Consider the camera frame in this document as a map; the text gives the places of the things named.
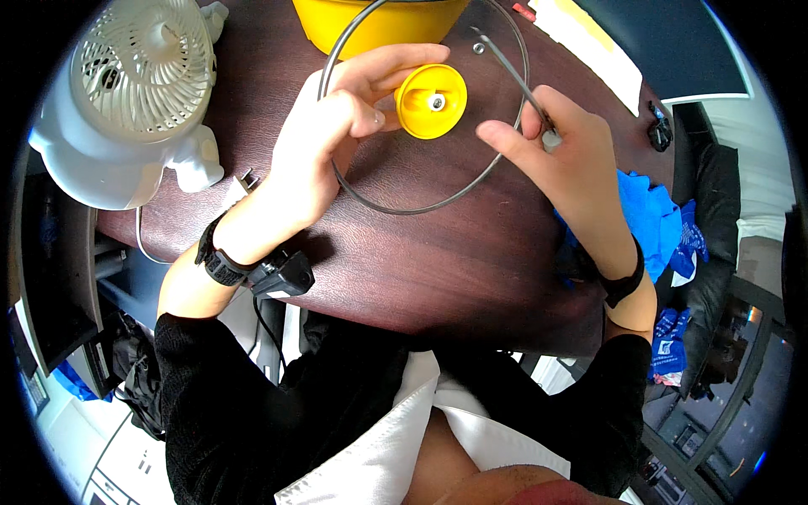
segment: metal nut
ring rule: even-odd
[[[440,112],[446,105],[446,97],[435,93],[427,99],[427,106],[434,112]]]

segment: person's left hand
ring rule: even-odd
[[[359,139],[401,128],[396,111],[373,105],[399,87],[415,68],[445,61],[438,44],[396,44],[353,57],[334,67],[328,94],[317,101],[322,71],[312,74],[297,96],[272,152],[262,191],[283,209],[294,229],[316,222],[331,205],[339,183],[333,158],[345,174]]]
[[[317,222],[339,191],[331,159],[345,174],[361,138],[401,127],[396,111],[373,105],[419,66],[448,56],[449,48],[438,44],[373,49],[336,65],[319,102],[322,71],[312,74],[280,130],[269,177],[224,216],[213,245],[247,265]]]

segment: black bag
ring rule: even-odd
[[[121,324],[112,343],[112,371],[124,382],[116,388],[119,400],[132,409],[132,424],[155,440],[166,440],[160,414],[160,369],[154,346],[134,319],[120,314]]]

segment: hand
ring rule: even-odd
[[[317,222],[339,191],[331,159],[345,174],[363,137],[401,127],[396,111],[373,105],[419,66],[448,56],[449,48],[438,44],[373,49],[336,65],[319,102],[322,71],[312,74],[280,130],[269,177],[222,219],[214,246],[250,264]]]
[[[477,127],[478,137],[545,193],[603,276],[630,276],[637,254],[620,204],[608,124],[549,86],[537,87],[533,96],[562,138],[552,154],[543,149],[541,119],[529,103],[522,112],[522,133],[501,121],[486,121]]]
[[[303,229],[316,222],[337,195],[333,158],[342,174],[359,139],[401,128],[396,111],[373,105],[399,87],[416,67],[440,63],[449,49],[438,44],[389,45],[334,67],[328,95],[317,101],[322,71],[306,81],[272,153],[266,186],[282,205],[289,224]]]

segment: white cable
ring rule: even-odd
[[[137,238],[137,246],[140,248],[141,253],[148,258],[154,261],[155,263],[160,263],[161,265],[171,265],[170,261],[160,261],[152,257],[149,253],[146,252],[146,249],[143,247],[143,240],[141,239],[141,220],[143,217],[143,207],[138,207],[135,211],[135,238]]]

